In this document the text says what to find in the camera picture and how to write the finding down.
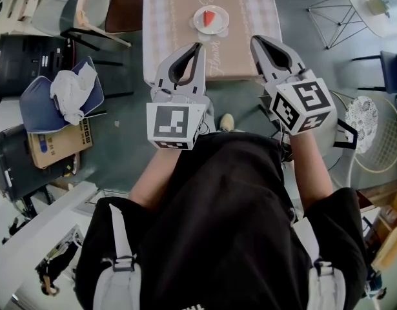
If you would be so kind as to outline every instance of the wooden chair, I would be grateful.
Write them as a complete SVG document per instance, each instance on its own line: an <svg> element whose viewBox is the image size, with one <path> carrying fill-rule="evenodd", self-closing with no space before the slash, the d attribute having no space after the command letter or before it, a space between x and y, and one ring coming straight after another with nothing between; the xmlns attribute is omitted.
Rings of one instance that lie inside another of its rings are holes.
<svg viewBox="0 0 397 310"><path fill-rule="evenodd" d="M129 42L118 38L115 34L142 30L143 0L110 0L104 30L88 20L85 14L86 1L77 1L75 17L79 27L131 47Z"/></svg>

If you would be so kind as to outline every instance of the black t-shirt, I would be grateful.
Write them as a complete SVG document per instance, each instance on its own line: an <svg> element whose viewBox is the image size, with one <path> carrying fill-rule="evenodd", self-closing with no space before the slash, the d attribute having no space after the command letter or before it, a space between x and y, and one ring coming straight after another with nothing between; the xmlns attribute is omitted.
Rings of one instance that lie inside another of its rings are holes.
<svg viewBox="0 0 397 310"><path fill-rule="evenodd" d="M306 309L310 258L290 226L291 201L278 147L248 133L202 136L183 151L158 213L130 200L97 204L76 272L91 309L97 279L114 256L108 203L120 208L142 270L141 310ZM345 277L345 309L366 279L358 202L341 189L312 205L321 257Z"/></svg>

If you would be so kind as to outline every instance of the cardboard box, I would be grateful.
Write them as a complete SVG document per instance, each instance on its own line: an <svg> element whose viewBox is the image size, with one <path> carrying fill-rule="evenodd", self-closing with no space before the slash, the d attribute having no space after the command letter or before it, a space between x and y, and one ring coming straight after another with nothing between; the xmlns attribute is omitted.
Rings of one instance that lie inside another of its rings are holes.
<svg viewBox="0 0 397 310"><path fill-rule="evenodd" d="M28 134L28 139L33 162L41 169L92 146L87 118L59 132Z"/></svg>

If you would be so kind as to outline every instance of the black and white marker cube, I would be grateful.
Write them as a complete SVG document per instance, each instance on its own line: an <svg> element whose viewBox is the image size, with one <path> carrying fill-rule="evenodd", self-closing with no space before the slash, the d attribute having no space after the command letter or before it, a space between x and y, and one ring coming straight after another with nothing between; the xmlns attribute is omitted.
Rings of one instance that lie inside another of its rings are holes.
<svg viewBox="0 0 397 310"><path fill-rule="evenodd" d="M191 150L205 109L199 104L147 103L148 140L157 148Z"/></svg>
<svg viewBox="0 0 397 310"><path fill-rule="evenodd" d="M295 135L337 122L337 111L322 78L277 85L270 111Z"/></svg>

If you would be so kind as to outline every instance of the wire stand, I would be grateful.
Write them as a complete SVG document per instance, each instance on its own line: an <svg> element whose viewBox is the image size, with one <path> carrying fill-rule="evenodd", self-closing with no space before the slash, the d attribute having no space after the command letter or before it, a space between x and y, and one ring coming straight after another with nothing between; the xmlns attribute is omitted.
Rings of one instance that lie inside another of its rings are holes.
<svg viewBox="0 0 397 310"><path fill-rule="evenodd" d="M343 31L346 29L346 26L349 24L354 24L354 23L363 23L363 21L352 21L352 18L357 14L356 11L354 10L353 6L351 5L351 3L349 2L346 5L332 5L332 6L319 6L322 3L325 3L327 1L330 0L324 0L321 1L319 3L315 3L314 5L311 5L310 7L308 7L306 10L307 12L310 14L310 16L312 17L313 23L316 26L317 31L319 32L321 38L323 39L323 42L325 44L325 48L326 49L331 49L337 45L339 45L340 43L344 42L345 40L347 40L350 37L353 37L355 34L358 34L359 32L365 30L367 28L367 26L365 25L362 29L356 31L355 33L349 35L348 37L339 40L337 42L337 40L339 39L339 37L341 36L341 34L343 33ZM324 14L323 12L320 12L319 9L322 8L345 8L345 7L349 7L349 10L347 11L347 13L345 14L344 18L341 21L337 21L336 19L334 19L333 17L330 17L326 14ZM336 24L338 26L338 29L336 30L336 32L334 33L334 35L332 36L332 39L330 40L330 42L327 41L326 37L324 36L323 32L321 31L321 28L316 20L315 15L318 16L322 16L323 18L329 20L330 22L333 22L334 24Z"/></svg>

